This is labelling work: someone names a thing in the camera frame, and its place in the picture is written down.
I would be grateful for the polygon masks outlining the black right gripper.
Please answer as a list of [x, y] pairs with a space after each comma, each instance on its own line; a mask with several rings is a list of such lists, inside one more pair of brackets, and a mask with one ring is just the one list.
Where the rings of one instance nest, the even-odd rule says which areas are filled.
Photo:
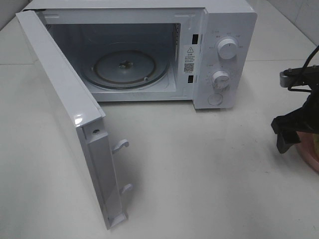
[[315, 83], [304, 104], [283, 116], [273, 119], [271, 127], [277, 134], [279, 153], [287, 152], [290, 147], [301, 142], [298, 132], [319, 133], [319, 84]]

